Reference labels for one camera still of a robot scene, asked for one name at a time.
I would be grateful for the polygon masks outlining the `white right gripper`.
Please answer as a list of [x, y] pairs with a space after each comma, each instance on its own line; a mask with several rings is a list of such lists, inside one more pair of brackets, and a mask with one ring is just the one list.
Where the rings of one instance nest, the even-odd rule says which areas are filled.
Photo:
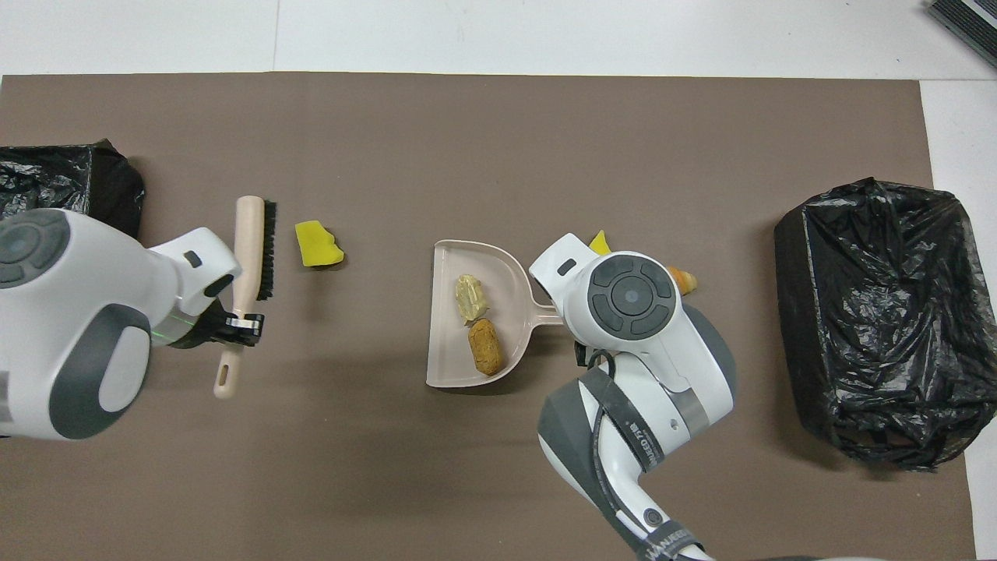
[[[571, 281], [580, 271], [598, 259], [598, 253], [584, 244], [577, 235], [567, 233], [550, 246], [530, 265], [530, 275], [554, 306], [562, 305]], [[576, 340], [576, 364], [587, 367], [589, 348]]]

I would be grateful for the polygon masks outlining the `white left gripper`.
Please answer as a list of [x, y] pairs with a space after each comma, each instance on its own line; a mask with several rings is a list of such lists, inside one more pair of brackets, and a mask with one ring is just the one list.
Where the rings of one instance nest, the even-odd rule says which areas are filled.
[[[206, 309], [204, 341], [257, 345], [262, 335], [264, 315], [236, 316], [224, 308], [209, 308], [217, 296], [242, 273], [234, 252], [209, 228], [195, 228], [181, 237], [152, 246], [163, 256], [178, 278], [178, 307]], [[238, 329], [231, 320], [238, 320]]]

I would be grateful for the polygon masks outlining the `beige hand brush black bristles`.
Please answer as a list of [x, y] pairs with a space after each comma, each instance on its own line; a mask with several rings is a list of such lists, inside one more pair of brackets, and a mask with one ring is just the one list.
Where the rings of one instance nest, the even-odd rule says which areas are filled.
[[[257, 313], [254, 306], [272, 295], [274, 235], [277, 205], [261, 196], [240, 196], [236, 201], [234, 255], [242, 268], [232, 284], [231, 313], [245, 316]], [[218, 399], [234, 396], [243, 351], [254, 345], [224, 344], [220, 356], [213, 394]]]

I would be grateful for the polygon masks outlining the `brown toy bun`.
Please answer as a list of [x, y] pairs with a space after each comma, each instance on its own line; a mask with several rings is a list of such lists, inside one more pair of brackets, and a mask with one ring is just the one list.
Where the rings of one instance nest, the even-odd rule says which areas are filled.
[[471, 357], [477, 372], [484, 376], [495, 376], [505, 367], [505, 355], [495, 324], [488, 317], [473, 322], [467, 333]]

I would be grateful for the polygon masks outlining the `pale cream toy croissant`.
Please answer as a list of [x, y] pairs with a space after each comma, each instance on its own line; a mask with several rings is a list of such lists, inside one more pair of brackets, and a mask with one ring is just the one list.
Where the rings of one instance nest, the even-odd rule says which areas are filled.
[[464, 326], [471, 326], [483, 319], [489, 310], [483, 284], [471, 274], [461, 274], [455, 283], [455, 299]]

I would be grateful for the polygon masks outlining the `beige plastic dustpan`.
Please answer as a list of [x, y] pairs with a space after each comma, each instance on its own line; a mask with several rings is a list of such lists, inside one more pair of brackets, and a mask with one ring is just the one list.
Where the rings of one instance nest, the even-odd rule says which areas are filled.
[[[456, 281], [470, 274], [483, 284], [503, 353], [503, 367], [487, 376], [479, 372], [456, 301]], [[442, 239], [434, 245], [433, 298], [428, 331], [426, 383], [438, 388], [483, 386], [502, 379], [526, 354], [534, 328], [561, 326], [551, 305], [534, 299], [533, 288], [519, 260], [498, 246], [463, 239]]]

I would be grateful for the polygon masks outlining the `black bag lined bin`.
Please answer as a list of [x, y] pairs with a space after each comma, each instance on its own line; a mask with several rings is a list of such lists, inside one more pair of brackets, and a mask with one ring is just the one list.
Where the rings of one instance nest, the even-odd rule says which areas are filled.
[[865, 178], [773, 230], [795, 411], [845, 456], [933, 471], [997, 418], [997, 317], [968, 213]]
[[138, 238], [145, 196], [142, 175], [107, 139], [0, 146], [0, 220], [34, 209], [71, 210]]

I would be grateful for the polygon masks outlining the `brown table mat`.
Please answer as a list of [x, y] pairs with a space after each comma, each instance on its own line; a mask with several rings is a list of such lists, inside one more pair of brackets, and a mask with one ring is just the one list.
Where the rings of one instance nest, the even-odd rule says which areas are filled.
[[[0, 146], [100, 139], [145, 178], [147, 245], [277, 203], [274, 295], [231, 399], [217, 347], [157, 349], [106, 432], [0, 440], [0, 561], [634, 561], [539, 447], [542, 402], [581, 373], [566, 330], [487, 386], [424, 383], [438, 239], [528, 266], [600, 230], [694, 273], [736, 358], [734, 411], [643, 479], [709, 554], [975, 555], [962, 459], [873, 468], [800, 426], [777, 315], [784, 213], [868, 177], [932, 185], [916, 82], [3, 79]], [[299, 221], [345, 260], [303, 266]]]

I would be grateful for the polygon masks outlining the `grey ribbed metal device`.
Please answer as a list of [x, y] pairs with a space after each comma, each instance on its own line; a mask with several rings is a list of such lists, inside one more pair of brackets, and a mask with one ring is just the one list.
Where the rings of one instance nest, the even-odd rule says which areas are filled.
[[927, 12], [970, 46], [997, 57], [997, 0], [930, 0]]

